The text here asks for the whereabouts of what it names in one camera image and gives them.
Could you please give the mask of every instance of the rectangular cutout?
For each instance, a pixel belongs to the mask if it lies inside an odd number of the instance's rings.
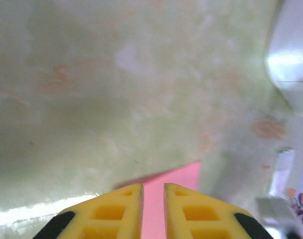
[[[97,220],[121,220],[125,212],[125,206],[122,205],[103,205],[97,207],[92,219]]]
[[[218,221],[219,217],[209,206],[187,205],[182,208],[187,221]]]
[[[231,239],[230,234],[217,229],[191,229],[193,239]]]
[[[117,239],[119,228],[85,228],[80,239]]]

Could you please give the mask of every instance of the pink paper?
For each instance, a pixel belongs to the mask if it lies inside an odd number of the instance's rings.
[[[201,162],[162,173],[144,182],[142,239],[166,239],[164,221],[164,183],[175,183],[197,190]]]

